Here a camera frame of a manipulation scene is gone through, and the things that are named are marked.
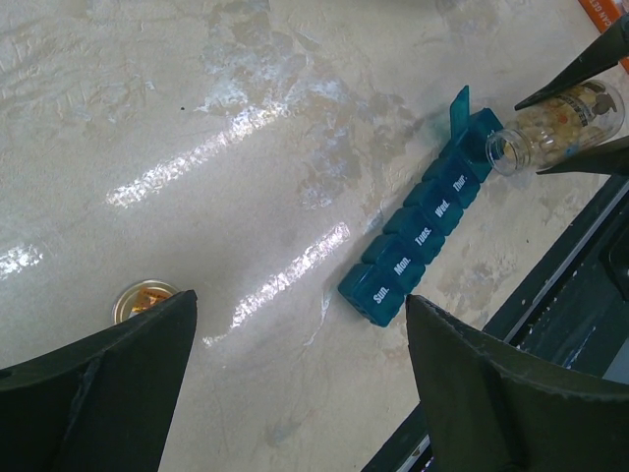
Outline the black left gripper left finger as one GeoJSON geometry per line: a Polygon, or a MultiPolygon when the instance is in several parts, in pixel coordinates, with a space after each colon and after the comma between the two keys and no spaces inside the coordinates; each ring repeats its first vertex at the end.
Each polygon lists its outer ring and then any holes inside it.
{"type": "Polygon", "coordinates": [[[180,292],[2,369],[2,470],[157,470],[197,319],[196,292],[180,292]]]}

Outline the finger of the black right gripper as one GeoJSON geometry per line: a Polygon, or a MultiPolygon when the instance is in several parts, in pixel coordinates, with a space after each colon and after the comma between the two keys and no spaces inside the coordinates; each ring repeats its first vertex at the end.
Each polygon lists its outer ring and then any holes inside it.
{"type": "Polygon", "coordinates": [[[600,146],[586,149],[552,167],[538,171],[538,175],[570,172],[609,176],[629,175],[629,137],[625,136],[600,146]]]}
{"type": "Polygon", "coordinates": [[[620,16],[555,79],[514,106],[516,111],[541,103],[615,67],[628,56],[628,14],[620,16]]]}

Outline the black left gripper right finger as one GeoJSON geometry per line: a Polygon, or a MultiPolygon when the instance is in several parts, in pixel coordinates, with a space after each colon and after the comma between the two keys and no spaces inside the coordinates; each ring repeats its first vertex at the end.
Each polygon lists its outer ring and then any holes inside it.
{"type": "Polygon", "coordinates": [[[406,320],[439,470],[627,470],[627,385],[523,352],[422,296],[408,296],[406,320]]]}

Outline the clear pill bottle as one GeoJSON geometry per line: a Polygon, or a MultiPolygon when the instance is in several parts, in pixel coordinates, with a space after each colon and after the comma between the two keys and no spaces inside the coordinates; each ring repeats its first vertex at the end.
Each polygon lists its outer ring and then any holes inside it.
{"type": "Polygon", "coordinates": [[[487,138],[486,157],[504,176],[544,170],[611,139],[624,119],[616,87],[589,80],[519,111],[487,138]]]}

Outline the gold bottle cap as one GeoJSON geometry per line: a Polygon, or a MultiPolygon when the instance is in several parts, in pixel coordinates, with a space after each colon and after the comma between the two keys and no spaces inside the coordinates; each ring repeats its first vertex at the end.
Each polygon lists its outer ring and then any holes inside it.
{"type": "Polygon", "coordinates": [[[126,288],[112,308],[113,323],[118,325],[179,292],[174,285],[158,280],[146,279],[126,288]]]}

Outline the teal weekly pill organizer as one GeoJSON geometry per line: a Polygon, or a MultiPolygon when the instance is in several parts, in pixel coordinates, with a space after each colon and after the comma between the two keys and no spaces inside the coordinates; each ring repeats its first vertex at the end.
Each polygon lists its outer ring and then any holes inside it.
{"type": "Polygon", "coordinates": [[[338,285],[370,323],[386,327],[419,285],[491,172],[487,138],[502,129],[495,113],[470,111],[463,87],[449,108],[450,139],[403,204],[338,285]]]}

